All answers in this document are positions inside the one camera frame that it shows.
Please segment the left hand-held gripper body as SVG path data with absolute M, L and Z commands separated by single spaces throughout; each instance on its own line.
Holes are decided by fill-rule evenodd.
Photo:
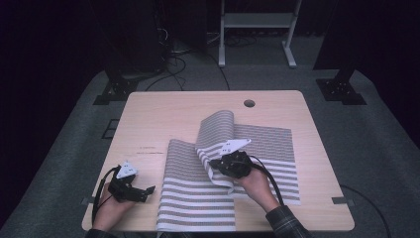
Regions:
M 148 195 L 146 190 L 132 186 L 137 173 L 138 171 L 129 162 L 124 162 L 116 168 L 108 186 L 109 192 L 116 200 L 133 201 L 135 195 Z

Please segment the brown white striped woven placemat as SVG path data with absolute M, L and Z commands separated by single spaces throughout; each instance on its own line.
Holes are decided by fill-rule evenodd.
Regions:
M 201 121 L 196 152 L 210 180 L 228 191 L 233 197 L 244 197 L 245 190 L 209 165 L 220 159 L 223 147 L 229 140 L 247 140 L 240 148 L 255 162 L 262 162 L 278 185 L 286 204 L 300 205 L 299 182 L 290 129 L 236 124 L 234 113 L 218 111 Z
M 170 140 L 157 213 L 158 231 L 236 230 L 234 200 L 214 184 L 193 144 Z

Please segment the person's left hand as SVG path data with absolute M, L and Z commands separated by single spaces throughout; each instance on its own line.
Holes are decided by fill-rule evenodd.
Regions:
M 99 200 L 99 207 L 96 213 L 92 228 L 109 232 L 116 226 L 124 215 L 133 208 L 134 201 L 119 202 L 108 190 L 109 184 L 104 185 L 102 195 Z

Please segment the white metal stand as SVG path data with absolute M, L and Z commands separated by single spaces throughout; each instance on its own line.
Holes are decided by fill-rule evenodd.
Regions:
M 303 0 L 295 0 L 294 9 L 287 13 L 226 13 L 225 0 L 221 0 L 220 37 L 218 65 L 226 65 L 225 31 L 227 29 L 287 29 L 287 38 L 281 42 L 282 49 L 290 68 L 297 68 L 297 63 L 291 51 L 291 41 L 298 20 Z

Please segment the black stand base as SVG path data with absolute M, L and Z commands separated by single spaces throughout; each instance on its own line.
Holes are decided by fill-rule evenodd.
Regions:
M 108 105 L 112 101 L 126 101 L 129 95 L 137 89 L 139 81 L 134 77 L 125 76 L 118 69 L 106 68 L 108 82 L 103 92 L 96 96 L 94 105 Z
M 340 101 L 343 105 L 366 105 L 364 98 L 357 93 L 350 79 L 353 69 L 340 69 L 334 78 L 319 78 L 316 83 L 326 101 Z

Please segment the person's right hand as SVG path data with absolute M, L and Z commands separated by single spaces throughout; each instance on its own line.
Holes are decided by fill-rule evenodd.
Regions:
M 236 178 L 236 182 L 265 212 L 279 207 L 279 202 L 271 193 L 268 179 L 263 172 L 251 169 L 246 177 Z

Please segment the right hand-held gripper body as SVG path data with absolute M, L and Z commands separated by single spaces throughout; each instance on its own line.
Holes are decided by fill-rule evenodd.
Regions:
M 222 175 L 233 179 L 246 177 L 251 171 L 253 162 L 248 154 L 242 151 L 242 148 L 251 141 L 251 139 L 234 139 L 224 142 L 219 152 L 220 158 L 215 159 L 221 160 L 222 164 L 216 170 Z

